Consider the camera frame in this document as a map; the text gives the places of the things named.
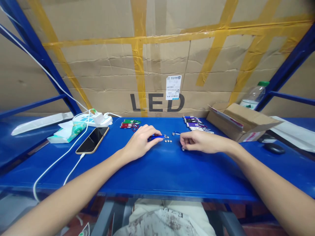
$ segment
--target green bottle cap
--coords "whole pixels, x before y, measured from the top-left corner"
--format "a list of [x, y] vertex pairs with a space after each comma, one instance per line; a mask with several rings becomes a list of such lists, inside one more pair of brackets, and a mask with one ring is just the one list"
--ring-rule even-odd
[[269, 81], [260, 81], [258, 83], [258, 86], [264, 86], [264, 87], [267, 87], [269, 85]]

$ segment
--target smartphone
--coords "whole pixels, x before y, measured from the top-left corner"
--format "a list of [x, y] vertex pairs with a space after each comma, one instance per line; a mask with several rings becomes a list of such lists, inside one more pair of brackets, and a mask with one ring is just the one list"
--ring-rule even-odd
[[99, 144], [105, 137], [109, 130], [109, 127], [97, 127], [92, 133], [86, 138], [81, 146], [76, 150], [76, 154], [92, 154], [96, 151]]

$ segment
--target open cardboard box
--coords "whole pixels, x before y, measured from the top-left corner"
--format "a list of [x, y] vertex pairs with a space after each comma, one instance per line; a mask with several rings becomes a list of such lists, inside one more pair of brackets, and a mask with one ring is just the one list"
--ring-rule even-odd
[[238, 143], [256, 141], [266, 130], [282, 123], [235, 103], [230, 106], [228, 103], [210, 106], [207, 120]]

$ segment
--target chair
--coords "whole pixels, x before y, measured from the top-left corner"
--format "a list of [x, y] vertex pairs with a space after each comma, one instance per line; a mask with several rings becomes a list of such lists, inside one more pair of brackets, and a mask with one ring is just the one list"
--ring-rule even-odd
[[[130, 198], [128, 202], [106, 200], [93, 228], [91, 236], [104, 236], [112, 223], [112, 235], [129, 224], [129, 216], [136, 199]], [[224, 235], [224, 228], [229, 236], [246, 236], [245, 231], [238, 219], [232, 212], [206, 211], [209, 222], [217, 236]]]

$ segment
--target black mouse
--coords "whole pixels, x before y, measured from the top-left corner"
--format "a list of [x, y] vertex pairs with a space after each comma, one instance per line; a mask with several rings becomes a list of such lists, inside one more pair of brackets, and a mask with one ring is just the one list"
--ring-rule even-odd
[[274, 143], [266, 143], [263, 147], [274, 154], [280, 155], [280, 154], [285, 153], [285, 150], [283, 149], [283, 147]]

